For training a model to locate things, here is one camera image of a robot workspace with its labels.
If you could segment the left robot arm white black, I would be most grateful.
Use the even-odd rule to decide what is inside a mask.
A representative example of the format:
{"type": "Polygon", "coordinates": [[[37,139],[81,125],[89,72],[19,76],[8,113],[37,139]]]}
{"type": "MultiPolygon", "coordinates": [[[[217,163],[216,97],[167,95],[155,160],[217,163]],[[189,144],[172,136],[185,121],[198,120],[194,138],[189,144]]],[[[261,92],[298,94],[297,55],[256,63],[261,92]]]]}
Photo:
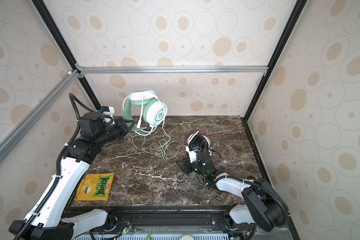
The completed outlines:
{"type": "Polygon", "coordinates": [[[23,220],[15,220],[9,231],[16,240],[71,240],[103,226],[108,212],[95,209],[63,218],[63,211],[84,173],[107,143],[123,139],[134,120],[113,119],[100,112],[77,117],[77,128],[59,153],[56,174],[45,192],[23,220]]]}

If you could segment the mint green headphones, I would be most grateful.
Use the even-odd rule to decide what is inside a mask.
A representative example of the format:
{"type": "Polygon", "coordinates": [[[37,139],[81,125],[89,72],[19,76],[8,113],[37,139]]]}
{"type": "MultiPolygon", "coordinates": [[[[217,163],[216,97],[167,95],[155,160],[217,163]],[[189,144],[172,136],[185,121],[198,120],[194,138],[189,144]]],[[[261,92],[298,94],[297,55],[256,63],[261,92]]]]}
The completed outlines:
{"type": "Polygon", "coordinates": [[[149,136],[156,128],[165,122],[168,107],[152,89],[139,90],[130,93],[123,101],[123,121],[129,131],[139,136],[149,136]],[[132,117],[132,107],[140,107],[140,116],[137,122],[132,117]]]}

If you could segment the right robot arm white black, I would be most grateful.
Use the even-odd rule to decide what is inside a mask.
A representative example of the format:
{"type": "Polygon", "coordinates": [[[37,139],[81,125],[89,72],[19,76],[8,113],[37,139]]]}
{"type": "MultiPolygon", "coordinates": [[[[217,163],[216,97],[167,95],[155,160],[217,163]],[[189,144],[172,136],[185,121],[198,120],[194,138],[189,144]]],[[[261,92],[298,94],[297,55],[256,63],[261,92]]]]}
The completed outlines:
{"type": "Polygon", "coordinates": [[[176,160],[184,174],[195,173],[202,177],[205,187],[233,194],[245,201],[226,213],[227,227],[231,229],[240,224],[256,224],[262,230],[271,232],[274,228],[288,225],[288,206],[267,180],[241,179],[222,172],[215,168],[207,150],[186,147],[186,152],[185,158],[176,160]]]}

